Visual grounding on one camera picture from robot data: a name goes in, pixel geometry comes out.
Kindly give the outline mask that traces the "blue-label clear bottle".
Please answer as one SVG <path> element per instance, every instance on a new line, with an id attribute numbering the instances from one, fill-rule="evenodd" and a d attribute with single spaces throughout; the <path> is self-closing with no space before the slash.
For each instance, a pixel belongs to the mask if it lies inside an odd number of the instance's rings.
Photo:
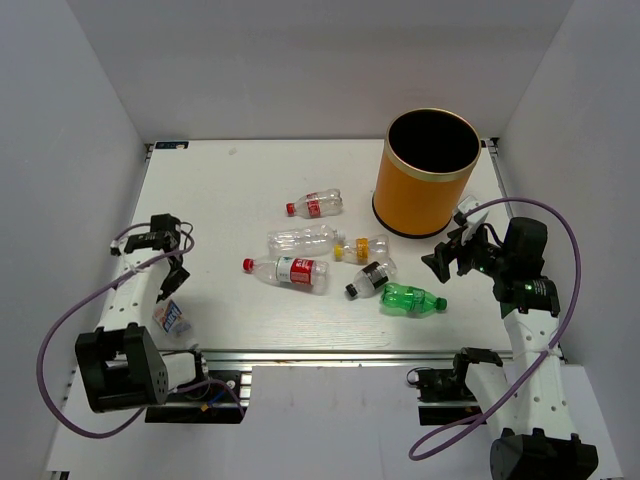
<path id="1" fill-rule="evenodd" d="M 193 324 L 186 318 L 173 299 L 155 305 L 153 320 L 173 346 L 184 350 L 195 350 L 199 346 Z"/>

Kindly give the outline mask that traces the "green plastic bottle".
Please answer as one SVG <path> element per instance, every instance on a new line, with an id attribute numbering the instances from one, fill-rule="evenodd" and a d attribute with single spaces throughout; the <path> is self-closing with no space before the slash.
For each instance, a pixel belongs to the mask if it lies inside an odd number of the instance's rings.
<path id="1" fill-rule="evenodd" d="M 382 305 L 390 311 L 402 311 L 407 315 L 425 316 L 442 313 L 448 308 L 448 301 L 422 288 L 388 283 L 381 295 Z"/>

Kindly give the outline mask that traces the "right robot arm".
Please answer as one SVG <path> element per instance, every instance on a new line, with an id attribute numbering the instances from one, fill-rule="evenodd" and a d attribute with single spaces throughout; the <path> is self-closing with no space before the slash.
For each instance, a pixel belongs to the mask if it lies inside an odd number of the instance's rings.
<path id="1" fill-rule="evenodd" d="M 475 398 L 494 440 L 489 455 L 494 479 L 587 479 L 597 469 L 595 446 L 583 442 L 569 413 L 561 376 L 560 304 L 554 282 L 543 276 L 545 224 L 510 220 L 504 240 L 489 240 L 490 225 L 457 214 L 449 240 L 423 258 L 441 282 L 472 270 L 494 283 L 493 294 L 511 343 L 517 379 L 509 382 L 499 355 L 463 348 L 449 383 Z"/>

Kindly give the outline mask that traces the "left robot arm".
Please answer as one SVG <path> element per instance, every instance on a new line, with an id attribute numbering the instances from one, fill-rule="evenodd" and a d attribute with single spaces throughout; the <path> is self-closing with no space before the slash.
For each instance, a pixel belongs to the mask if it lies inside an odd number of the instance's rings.
<path id="1" fill-rule="evenodd" d="M 114 288 L 96 329 L 79 335 L 75 353 L 87 399 L 96 413 L 163 405 L 180 389 L 199 399 L 211 387 L 211 374 L 192 343 L 162 354 L 150 329 L 169 333 L 181 311 L 171 299 L 189 278 L 183 256 L 168 256 L 181 243 L 181 221 L 154 215 L 149 230 L 112 243 L 124 262 L 126 279 Z"/>

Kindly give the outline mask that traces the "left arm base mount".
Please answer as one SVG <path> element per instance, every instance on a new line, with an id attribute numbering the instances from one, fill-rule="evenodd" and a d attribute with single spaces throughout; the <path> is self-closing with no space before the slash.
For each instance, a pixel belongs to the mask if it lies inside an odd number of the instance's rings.
<path id="1" fill-rule="evenodd" d="M 237 402 L 228 392 L 231 389 L 246 410 L 249 404 L 251 372 L 241 370 L 210 370 L 212 383 L 187 393 L 174 393 L 164 405 L 149 407 L 144 421 L 147 424 L 237 425 L 243 420 Z"/>

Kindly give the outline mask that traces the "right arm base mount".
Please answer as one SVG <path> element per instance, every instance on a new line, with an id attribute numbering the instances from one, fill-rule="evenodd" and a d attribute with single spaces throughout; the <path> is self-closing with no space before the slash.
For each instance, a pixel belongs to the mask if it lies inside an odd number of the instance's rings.
<path id="1" fill-rule="evenodd" d="M 406 383 L 417 391 L 418 416 L 421 426 L 441 426 L 461 421 L 471 424 L 481 414 L 470 390 L 452 379 L 450 369 L 414 368 L 406 375 Z"/>

